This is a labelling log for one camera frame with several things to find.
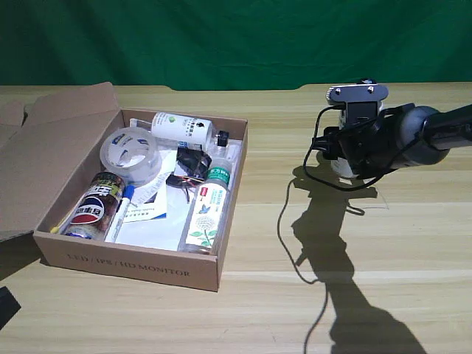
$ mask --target cardboard box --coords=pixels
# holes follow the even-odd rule
[[[51,266],[217,291],[247,148],[247,121],[210,119],[242,142],[240,163],[223,218],[216,255],[187,254],[50,234],[103,168],[100,146],[130,118],[155,111],[121,109],[110,83],[41,97],[21,126],[16,109],[3,110],[0,147],[0,235],[34,231]]]

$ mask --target green backdrop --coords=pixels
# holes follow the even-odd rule
[[[472,81],[470,0],[0,0],[0,84]]]

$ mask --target clear tape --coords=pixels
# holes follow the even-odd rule
[[[110,134],[100,148],[100,160],[109,172],[137,187],[151,181],[161,168],[156,138],[138,127]]]

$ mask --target green label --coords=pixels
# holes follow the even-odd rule
[[[222,167],[213,167],[209,172],[206,179],[219,179],[228,185],[229,183],[229,172]]]

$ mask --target pepsi can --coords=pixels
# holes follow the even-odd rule
[[[64,234],[103,241],[124,189],[125,182],[114,173],[95,175]]]

